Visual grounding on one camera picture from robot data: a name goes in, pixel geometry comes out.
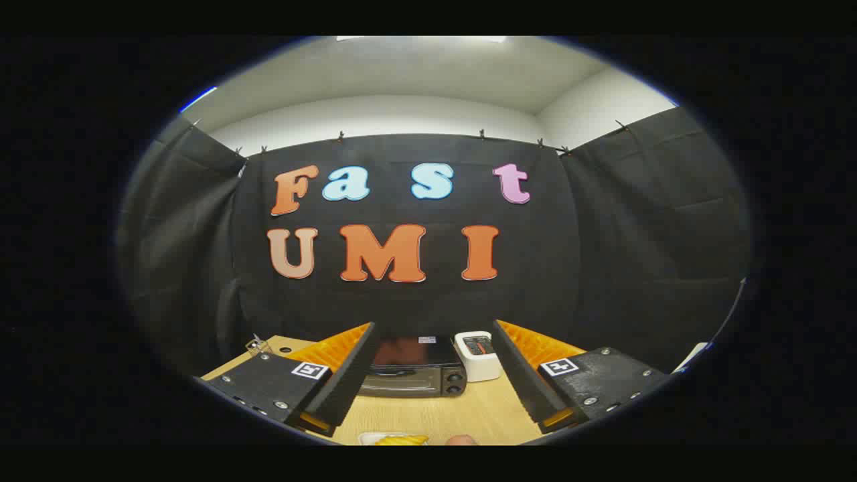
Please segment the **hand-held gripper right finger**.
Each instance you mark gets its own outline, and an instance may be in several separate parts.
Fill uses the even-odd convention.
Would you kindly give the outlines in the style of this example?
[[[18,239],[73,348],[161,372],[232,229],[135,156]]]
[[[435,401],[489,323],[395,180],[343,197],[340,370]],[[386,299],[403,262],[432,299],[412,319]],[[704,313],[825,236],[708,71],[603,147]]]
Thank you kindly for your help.
[[[630,408],[668,381],[613,347],[587,351],[502,320],[491,335],[518,400],[544,435]]]

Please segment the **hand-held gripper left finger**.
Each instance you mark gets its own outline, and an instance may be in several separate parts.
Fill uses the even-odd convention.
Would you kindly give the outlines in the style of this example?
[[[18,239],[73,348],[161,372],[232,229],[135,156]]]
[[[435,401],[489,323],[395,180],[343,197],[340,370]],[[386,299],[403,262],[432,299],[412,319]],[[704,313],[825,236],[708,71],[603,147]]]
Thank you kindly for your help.
[[[345,421],[379,346],[375,323],[288,353],[256,338],[246,345],[245,359],[202,376],[201,385],[255,417],[331,437]]]

